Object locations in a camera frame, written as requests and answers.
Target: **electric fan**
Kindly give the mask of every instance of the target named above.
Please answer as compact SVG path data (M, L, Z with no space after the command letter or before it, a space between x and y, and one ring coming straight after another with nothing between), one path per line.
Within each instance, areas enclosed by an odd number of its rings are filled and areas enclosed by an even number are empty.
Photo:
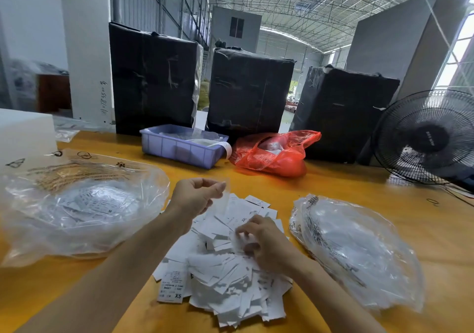
M371 147L382 167L404 180L473 191L474 96L454 90L407 96L383 112Z

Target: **black plastic wrap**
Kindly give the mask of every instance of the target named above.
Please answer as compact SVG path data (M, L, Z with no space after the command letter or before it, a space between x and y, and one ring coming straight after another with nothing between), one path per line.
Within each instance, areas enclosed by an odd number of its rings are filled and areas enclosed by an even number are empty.
M230 144L249 134L278 132L294 63L215 49L206 130L229 136Z
M320 131L306 158L354 163L400 80L310 67L290 131Z
M117 133L163 124L194 127L202 46L110 23Z

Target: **plastic bag with tags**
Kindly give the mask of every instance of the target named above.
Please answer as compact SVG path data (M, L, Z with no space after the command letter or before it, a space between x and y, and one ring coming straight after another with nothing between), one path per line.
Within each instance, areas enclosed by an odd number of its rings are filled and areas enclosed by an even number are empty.
M394 225L380 214L357 204L307 195L294 202L290 230L365 308L406 305L422 310L421 265Z
M110 251L159 214L170 182L151 165L64 150L12 162L1 184L11 246L1 265L21 267L46 255Z

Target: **wooden table surface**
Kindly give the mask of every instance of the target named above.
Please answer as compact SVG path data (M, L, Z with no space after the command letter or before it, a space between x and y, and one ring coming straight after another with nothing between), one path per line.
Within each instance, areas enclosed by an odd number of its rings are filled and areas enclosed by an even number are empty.
M411 312L404 307L382 312L377 319L387 331L474 331L474 208L443 191L386 184L388 174L382 168L324 162L307 162L308 173L298 179L241 170L223 159L207 171L145 156L139 138L109 133L80 132L71 143L59 146L157 165L166 172L172 187L182 178L226 176L230 179L231 192L239 197L251 194L271 203L284 222L286 235L296 245L288 229L288 219L293 201L299 197L313 193L369 207L396 225L402 239L417 253L426 278L423 312ZM0 238L0 257L7 249L7 243ZM0 269L0 333L14 331L100 262L100 259L48 257L24 268ZM116 333L219 331L216 318L188 303L158 304L158 288L159 284L151 277L115 328ZM254 317L238 329L241 332L329 331L296 284L283 301L286 319L263 324L259 317Z

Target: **white tape roll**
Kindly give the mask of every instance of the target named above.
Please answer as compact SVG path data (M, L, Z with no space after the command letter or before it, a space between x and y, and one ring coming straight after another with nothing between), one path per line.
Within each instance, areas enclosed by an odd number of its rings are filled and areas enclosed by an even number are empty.
M209 147L215 146L215 145L219 145L219 146L224 147L226 149L226 152L227 152L226 159L229 159L230 155L232 154L232 146L229 145L227 142L217 142L215 144L210 145Z

